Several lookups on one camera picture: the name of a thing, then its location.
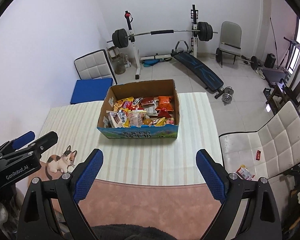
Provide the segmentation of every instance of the shoe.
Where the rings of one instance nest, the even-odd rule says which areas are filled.
[[[255,72],[262,78],[262,79],[266,79],[266,77],[263,75],[263,72],[261,69],[257,68],[255,70]]]

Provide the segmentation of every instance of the black speaker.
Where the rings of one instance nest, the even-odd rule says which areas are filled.
[[[273,68],[275,61],[276,61],[275,55],[272,53],[269,53],[267,55],[264,66],[267,68]]]

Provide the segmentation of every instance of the cat face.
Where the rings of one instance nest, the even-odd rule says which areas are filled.
[[[77,151],[71,151],[71,145],[68,146],[67,150],[62,155],[62,160],[68,165],[74,166],[74,158],[77,155]]]

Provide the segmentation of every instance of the cardboard box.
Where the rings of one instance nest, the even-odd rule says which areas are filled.
[[[123,98],[128,97],[156,97],[174,96],[172,105],[174,108],[175,124],[165,126],[149,127],[142,125],[129,128],[112,128],[106,111],[113,111],[113,104]],[[176,138],[179,128],[179,99],[176,92],[174,80],[152,80],[116,85],[109,88],[105,101],[101,107],[97,128],[109,139],[117,138]]]

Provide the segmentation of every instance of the cat sticker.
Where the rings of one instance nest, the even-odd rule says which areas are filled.
[[[51,155],[46,163],[46,175],[49,180],[52,180],[52,176],[48,173],[48,171],[56,173],[57,171],[61,171],[61,173],[68,172],[68,167],[74,167],[74,158],[77,155],[77,151],[71,151],[71,145],[68,146],[63,155]]]

